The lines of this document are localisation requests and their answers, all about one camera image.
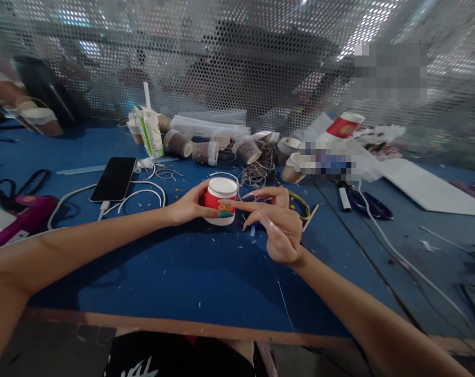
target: hand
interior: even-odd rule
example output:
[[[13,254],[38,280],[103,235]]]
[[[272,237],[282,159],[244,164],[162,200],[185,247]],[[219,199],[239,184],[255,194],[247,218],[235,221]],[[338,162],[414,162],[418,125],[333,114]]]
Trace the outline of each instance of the hand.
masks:
[[[219,218],[226,217],[227,212],[204,207],[204,195],[210,180],[201,182],[188,191],[180,200],[167,206],[168,215],[174,226],[194,220],[196,217]]]
[[[281,208],[288,208],[290,205],[290,194],[288,193],[288,189],[284,187],[262,187],[247,193],[243,196],[243,199],[250,196],[260,199],[269,199],[272,197],[273,200],[271,204]]]
[[[302,221],[294,210],[267,203],[236,202],[225,199],[220,200],[219,203],[230,204],[234,208],[251,212],[244,223],[243,230],[260,220],[269,235],[267,251],[274,261],[292,264],[300,260],[306,251],[300,244]]]

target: metal mesh screen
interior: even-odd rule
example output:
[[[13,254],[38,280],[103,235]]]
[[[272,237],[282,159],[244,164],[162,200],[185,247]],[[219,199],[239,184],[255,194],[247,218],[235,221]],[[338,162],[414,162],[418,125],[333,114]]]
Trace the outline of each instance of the metal mesh screen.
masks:
[[[427,99],[360,99],[350,54],[367,42],[426,44]],[[0,0],[13,78],[14,55],[47,59],[87,116],[123,118],[148,81],[167,116],[245,109],[288,135],[352,110],[407,126],[413,157],[475,168],[475,0]]]

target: blue table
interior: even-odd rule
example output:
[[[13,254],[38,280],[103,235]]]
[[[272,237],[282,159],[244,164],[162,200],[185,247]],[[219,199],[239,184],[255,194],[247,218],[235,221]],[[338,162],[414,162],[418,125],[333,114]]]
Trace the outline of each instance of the blue table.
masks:
[[[49,139],[25,130],[0,135],[19,139],[0,142],[0,179],[23,184],[41,168],[53,172],[106,164],[112,156],[145,158],[143,147],[116,123],[87,119]],[[173,167],[177,181],[153,178],[167,203],[215,171],[238,174],[239,163],[199,166],[191,160]],[[39,195],[64,194],[96,183],[101,172],[53,175]],[[139,174],[144,180],[149,172]],[[148,185],[131,185],[130,192]],[[289,189],[320,208],[303,242],[319,259],[376,297],[399,315],[404,312],[377,276],[356,242],[308,179]],[[100,204],[76,194],[56,215],[53,226],[95,221]],[[156,196],[142,193],[124,206],[127,214],[159,207]],[[114,211],[110,216],[118,216]],[[85,322],[235,339],[255,339],[316,346],[346,346],[350,334],[313,291],[289,268],[266,253],[266,234],[241,232],[242,217],[227,227],[211,227],[203,219],[155,232],[82,267],[35,295],[26,317]],[[284,295],[288,314],[281,296]]]
[[[440,165],[421,164],[421,167],[446,181],[462,181],[471,185],[475,180],[474,171]],[[343,212],[334,183],[317,180],[315,184],[424,332],[442,337],[443,340],[439,339],[439,342],[452,343],[456,338],[472,338],[460,315],[426,282],[399,263],[389,263],[394,257],[369,218],[356,211]],[[364,182],[361,189],[393,211],[394,220],[378,223],[394,247],[444,291],[475,325],[475,316],[459,287],[461,283],[475,284],[475,258],[420,228],[423,226],[474,251],[475,216],[425,211],[385,178],[372,183]],[[421,240],[443,251],[431,253],[420,243]],[[455,343],[461,350],[466,350],[459,342]]]

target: red paper cup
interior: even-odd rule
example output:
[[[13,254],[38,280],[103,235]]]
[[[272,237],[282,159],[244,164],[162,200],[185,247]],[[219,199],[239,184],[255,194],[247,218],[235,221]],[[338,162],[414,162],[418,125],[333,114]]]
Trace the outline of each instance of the red paper cup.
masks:
[[[344,112],[322,135],[327,141],[343,141],[351,136],[358,128],[365,117],[359,114]]]
[[[215,208],[222,212],[230,212],[234,215],[235,208],[229,204],[220,204],[220,199],[236,200],[238,194],[238,184],[228,178],[217,177],[210,180],[205,196],[205,207]],[[213,225],[229,225],[234,221],[234,217],[207,218],[205,220]]]

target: floor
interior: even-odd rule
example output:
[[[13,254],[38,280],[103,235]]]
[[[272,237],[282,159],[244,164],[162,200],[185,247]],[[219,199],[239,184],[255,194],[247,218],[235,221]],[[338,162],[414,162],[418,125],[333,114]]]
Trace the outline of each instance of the floor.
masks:
[[[21,322],[0,360],[0,377],[101,377],[115,330],[60,323]],[[357,352],[271,345],[280,377],[380,377]],[[460,359],[475,371],[475,360]]]

